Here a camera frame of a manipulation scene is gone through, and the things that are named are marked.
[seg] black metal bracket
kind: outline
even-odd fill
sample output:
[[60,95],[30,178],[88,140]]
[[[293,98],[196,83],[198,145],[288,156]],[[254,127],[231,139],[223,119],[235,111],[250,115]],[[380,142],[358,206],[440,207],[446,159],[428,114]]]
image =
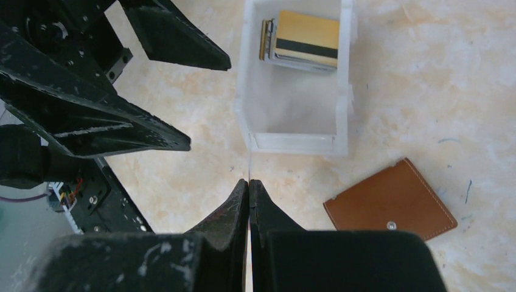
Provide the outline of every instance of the black metal bracket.
[[104,159],[85,159],[77,178],[80,185],[67,184],[71,190],[78,188],[70,213],[84,233],[153,232]]
[[148,149],[190,150],[188,136],[78,78],[3,24],[0,44],[0,98],[63,153],[95,158]]
[[66,27],[72,27],[81,33],[86,32],[91,24],[104,17],[104,11],[115,0],[48,0],[54,11]]

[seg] leather wallet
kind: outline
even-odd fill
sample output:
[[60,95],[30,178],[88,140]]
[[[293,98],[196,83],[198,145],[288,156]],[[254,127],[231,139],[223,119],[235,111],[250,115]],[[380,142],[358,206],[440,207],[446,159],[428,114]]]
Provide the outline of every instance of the leather wallet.
[[457,221],[407,158],[324,203],[337,230],[400,230],[424,240]]

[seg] screw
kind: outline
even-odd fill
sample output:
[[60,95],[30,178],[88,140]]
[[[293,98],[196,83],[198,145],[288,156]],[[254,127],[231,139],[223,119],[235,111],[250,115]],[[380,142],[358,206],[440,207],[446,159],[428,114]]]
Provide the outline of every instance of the screw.
[[387,229],[396,230],[396,223],[392,221],[387,222]]
[[89,198],[89,203],[90,203],[90,204],[95,205],[95,204],[97,204],[97,201],[98,201],[97,196],[91,196],[91,197]]

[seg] marble surface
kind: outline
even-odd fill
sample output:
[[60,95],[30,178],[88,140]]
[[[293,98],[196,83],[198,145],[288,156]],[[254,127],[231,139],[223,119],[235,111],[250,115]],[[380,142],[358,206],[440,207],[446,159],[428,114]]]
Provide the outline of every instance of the marble surface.
[[[174,3],[236,68],[243,0]],[[406,156],[459,222],[428,242],[448,289],[516,290],[516,2],[358,0],[356,9],[349,156],[253,154],[251,177],[304,228],[333,229],[322,203]],[[248,178],[232,109],[238,72],[148,61],[119,4],[107,15],[134,54],[119,95],[192,138],[187,153],[108,162],[156,232],[186,231]]]

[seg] clear plastic box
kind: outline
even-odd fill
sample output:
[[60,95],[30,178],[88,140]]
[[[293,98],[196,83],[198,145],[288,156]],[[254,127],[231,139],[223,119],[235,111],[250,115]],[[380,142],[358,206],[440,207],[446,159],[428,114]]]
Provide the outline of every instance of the clear plastic box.
[[[260,61],[263,19],[292,10],[340,20],[336,72],[314,73]],[[352,0],[247,0],[235,113],[249,151],[347,155]]]

